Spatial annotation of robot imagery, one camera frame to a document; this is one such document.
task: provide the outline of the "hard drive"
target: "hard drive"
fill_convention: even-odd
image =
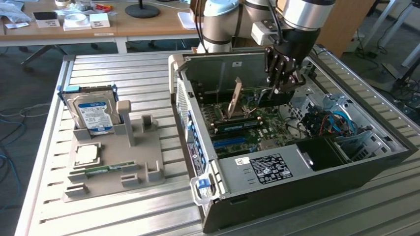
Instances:
[[[116,110],[116,86],[68,86],[60,96],[72,114],[77,129],[88,129],[91,135],[113,132],[121,123]]]

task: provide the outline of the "white plastic bag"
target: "white plastic bag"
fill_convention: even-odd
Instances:
[[[25,13],[23,13],[21,10],[9,3],[0,3],[0,16],[5,16],[13,23],[31,21],[29,16],[27,16]]]

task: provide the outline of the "aluminum extrusion table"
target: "aluminum extrusion table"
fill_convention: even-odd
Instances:
[[[168,93],[168,56],[177,52],[68,57],[57,85],[115,81],[132,117],[159,120],[163,185],[64,203],[63,180],[73,120],[55,95],[16,235],[203,235]],[[391,124],[420,146],[419,127],[329,54],[321,60]],[[337,88],[317,77],[329,92]],[[420,152],[361,188],[235,226],[212,235],[412,235],[420,232]]]

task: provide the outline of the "power supply label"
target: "power supply label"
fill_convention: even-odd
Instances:
[[[251,165],[261,184],[293,177],[280,154],[251,159]]]
[[[84,118],[85,126],[92,131],[107,131],[112,128],[111,117],[107,114],[105,102],[79,104],[79,110]]]

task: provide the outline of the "black lamp base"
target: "black lamp base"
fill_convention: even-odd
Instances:
[[[135,4],[125,8],[125,13],[135,18],[152,18],[159,15],[160,10],[151,5],[143,5],[140,8],[139,4]]]

